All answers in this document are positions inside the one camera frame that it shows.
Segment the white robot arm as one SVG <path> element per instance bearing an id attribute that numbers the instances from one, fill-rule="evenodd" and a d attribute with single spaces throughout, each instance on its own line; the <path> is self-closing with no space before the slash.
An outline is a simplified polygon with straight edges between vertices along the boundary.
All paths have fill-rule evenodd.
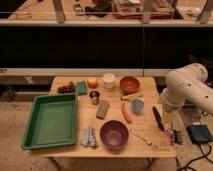
<path id="1" fill-rule="evenodd" d="M 213 88 L 205 85 L 207 78 L 207 69 L 199 63 L 169 72 L 166 76 L 167 87 L 160 95 L 163 109 L 166 112 L 178 111 L 188 100 L 213 115 Z"/>

